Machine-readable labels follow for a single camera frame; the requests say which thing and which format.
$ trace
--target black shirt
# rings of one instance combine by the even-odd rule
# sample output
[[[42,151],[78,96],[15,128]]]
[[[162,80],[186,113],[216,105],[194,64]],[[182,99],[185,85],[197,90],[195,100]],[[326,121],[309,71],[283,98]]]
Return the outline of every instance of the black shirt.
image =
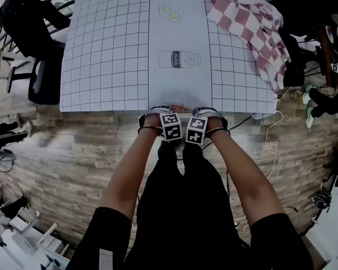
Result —
[[[309,252],[285,214],[253,224],[249,250],[233,225],[210,217],[202,221],[187,223],[183,214],[181,225],[138,226],[125,259],[131,221],[116,210],[97,208],[66,269],[99,269],[100,249],[112,252],[113,269],[313,269]]]

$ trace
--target black jacket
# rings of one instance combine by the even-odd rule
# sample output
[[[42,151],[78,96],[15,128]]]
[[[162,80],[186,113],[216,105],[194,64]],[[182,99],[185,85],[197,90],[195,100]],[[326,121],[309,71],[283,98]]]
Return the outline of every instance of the black jacket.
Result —
[[[55,53],[44,19],[57,29],[70,24],[49,1],[6,0],[0,8],[0,24],[25,57],[45,60]]]

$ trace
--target white cable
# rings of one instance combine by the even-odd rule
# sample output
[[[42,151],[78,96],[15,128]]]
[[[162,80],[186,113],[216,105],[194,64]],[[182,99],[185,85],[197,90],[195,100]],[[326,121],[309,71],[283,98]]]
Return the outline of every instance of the white cable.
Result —
[[[234,222],[235,221],[238,221],[238,220],[241,220],[241,219],[243,219],[245,216],[243,216],[243,217],[240,217],[240,218],[238,218],[238,219],[236,219],[236,220],[234,220]]]
[[[292,87],[289,87],[289,88],[286,90],[286,92],[282,95],[282,97],[279,98],[279,99],[277,99],[277,100],[280,101],[281,99],[283,99],[284,96],[287,94],[287,92],[288,92],[291,88],[292,88]]]
[[[245,234],[238,234],[238,236],[245,236],[245,235],[248,235],[250,233],[250,231],[248,231],[247,233]]]
[[[267,179],[269,179],[270,175],[271,175],[272,172],[274,171],[275,159],[277,158],[277,154],[275,154],[275,152],[273,152],[272,150],[269,150],[269,149],[266,147],[266,140],[267,140],[267,138],[268,138],[268,131],[269,131],[269,129],[270,129],[272,126],[274,126],[274,125],[276,125],[277,123],[281,122],[281,121],[283,120],[283,118],[284,118],[282,112],[280,112],[280,111],[278,111],[278,110],[277,110],[277,112],[281,113],[282,118],[280,118],[278,121],[274,122],[271,126],[268,127],[268,129],[266,130],[266,136],[265,136],[264,148],[265,148],[267,151],[269,151],[270,153],[274,154],[273,168],[272,168],[272,171],[270,171],[269,175],[267,176]]]
[[[313,66],[314,63],[315,63],[315,61],[313,61],[312,64],[310,64],[310,66],[309,66],[307,69],[305,69],[304,72],[308,72],[309,69]]]
[[[243,221],[242,223],[240,223],[238,226],[236,226],[236,228],[239,228],[240,225],[246,223],[245,221]]]

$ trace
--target checkered towel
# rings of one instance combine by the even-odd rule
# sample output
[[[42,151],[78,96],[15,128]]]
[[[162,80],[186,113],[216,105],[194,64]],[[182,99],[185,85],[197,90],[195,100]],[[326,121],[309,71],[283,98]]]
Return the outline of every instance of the checkered towel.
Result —
[[[264,81],[283,89],[286,61],[290,61],[278,28],[283,16],[266,0],[211,0],[208,20],[237,35],[252,50]]]

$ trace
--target wooden floor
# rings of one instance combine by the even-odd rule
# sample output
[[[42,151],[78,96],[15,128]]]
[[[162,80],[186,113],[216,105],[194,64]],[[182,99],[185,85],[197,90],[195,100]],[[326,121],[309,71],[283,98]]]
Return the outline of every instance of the wooden floor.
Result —
[[[324,84],[324,78],[314,77],[312,80],[317,85]],[[20,98],[20,95],[26,98],[25,87],[15,82],[12,96],[4,95],[2,105],[14,105],[13,99]],[[303,207],[327,176],[329,170],[323,169],[322,165],[330,160],[332,147],[338,146],[338,114],[324,114],[315,120],[311,130],[307,129],[306,107],[301,103],[301,93],[298,91],[293,99],[288,93],[279,102],[278,110],[283,113],[284,119],[268,134],[268,148],[277,153],[274,172],[269,180],[283,206],[299,209],[300,213],[296,213],[286,208],[294,226],[301,233],[311,224],[311,218],[317,212],[312,204],[304,210]],[[56,106],[39,107],[37,112],[23,115],[25,119],[31,119],[34,135],[8,147],[17,160],[11,172],[0,173],[5,197],[14,200],[20,196],[20,190],[13,182],[15,180],[32,207],[41,213],[38,227],[45,231],[56,222],[62,237],[77,245],[102,190],[137,135],[138,115],[138,111],[60,113]],[[246,117],[248,114],[226,114],[231,127]],[[264,149],[266,130],[280,118],[281,115],[277,113],[263,120],[250,119],[232,131],[235,141],[266,175],[272,169],[274,158]],[[157,139],[150,154],[139,195],[155,166],[159,142],[160,139]],[[209,146],[204,155],[225,182],[226,168],[217,149]],[[181,161],[178,161],[178,166],[183,172]],[[243,211],[231,181],[230,200],[234,218],[242,217]],[[130,245],[134,238],[135,223]],[[250,234],[242,238],[250,242]]]

